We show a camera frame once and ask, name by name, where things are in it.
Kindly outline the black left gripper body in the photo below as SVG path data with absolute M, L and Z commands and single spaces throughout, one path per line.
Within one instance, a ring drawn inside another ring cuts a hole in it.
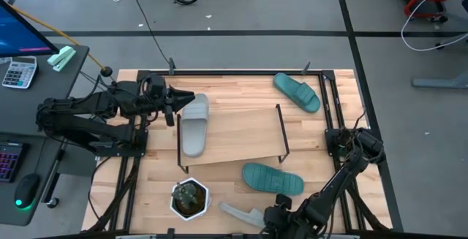
M 166 124 L 174 126 L 175 121 L 173 117 L 173 90 L 171 87 L 166 86 L 152 86 L 147 85 L 143 96 L 148 100 L 147 113 L 155 113 L 155 118 L 158 117 L 159 112 L 165 115 Z

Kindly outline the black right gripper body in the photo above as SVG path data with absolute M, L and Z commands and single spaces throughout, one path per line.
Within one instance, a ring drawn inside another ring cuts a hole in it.
M 264 211 L 264 223 L 267 230 L 287 230 L 291 226 L 293 212 L 279 205 L 267 207 Z

